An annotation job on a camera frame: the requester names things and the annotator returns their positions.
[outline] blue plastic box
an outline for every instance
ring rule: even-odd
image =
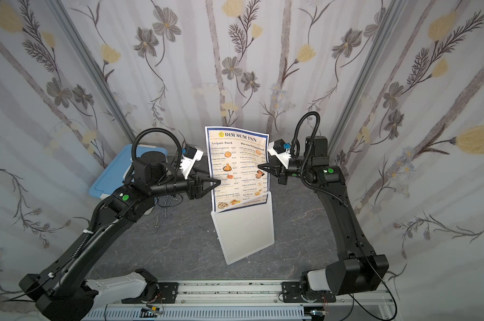
[[[165,148],[149,145],[137,146],[137,157],[140,157],[146,151],[159,151],[167,157],[168,153]],[[131,165],[131,144],[124,146],[122,151],[112,160],[110,165],[101,173],[97,180],[92,184],[88,193],[90,196],[105,198],[110,196],[123,183],[123,176]]]

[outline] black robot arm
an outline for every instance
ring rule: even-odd
[[[178,153],[175,167],[166,163],[160,152],[149,151],[136,157],[140,139],[150,132],[163,132],[173,138]],[[198,174],[185,179],[181,174],[181,158],[192,166],[187,156],[194,158],[197,152],[188,145],[182,151],[178,140],[165,129],[150,128],[137,136],[132,147],[134,161],[123,186],[99,202],[89,227],[57,260],[41,273],[27,274],[21,279],[20,288],[45,317],[52,321],[81,320],[92,308],[114,300],[149,301],[155,297],[159,291],[157,279],[143,269],[109,279],[111,286],[104,288],[110,291],[104,291],[100,282],[85,278],[112,243],[155,205],[156,197],[186,193],[189,199],[196,199],[220,185],[217,179]]]
[[[306,138],[303,157],[299,157],[297,134],[307,117],[316,117],[316,126],[312,135]],[[268,163],[258,168],[276,176],[279,184],[287,184],[288,177],[299,178],[321,200],[335,235],[339,258],[326,267],[329,290],[335,295],[374,291],[388,270],[388,261],[385,255],[376,254],[365,237],[349,201],[340,168],[329,165],[327,139],[315,136],[319,120],[317,112],[305,114],[291,144],[285,144],[283,140],[269,144],[272,156]]]

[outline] fabric backdrop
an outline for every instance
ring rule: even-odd
[[[484,1],[408,2],[336,147],[405,320],[484,320]]]
[[[2,301],[88,226],[88,189],[128,144],[98,92],[44,2],[0,2],[0,320],[40,319]]]
[[[64,3],[133,130],[205,148],[205,126],[289,141],[308,110],[330,137],[389,1]]]

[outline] white acrylic stand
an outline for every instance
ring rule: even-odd
[[[265,195],[265,204],[238,208],[253,198],[222,211],[212,212],[213,224],[227,265],[274,244],[271,192],[257,198]]]

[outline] menu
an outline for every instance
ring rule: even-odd
[[[210,177],[221,180],[213,189],[213,211],[266,203],[269,175],[258,165],[268,162],[269,135],[232,127],[205,127],[205,134]]]

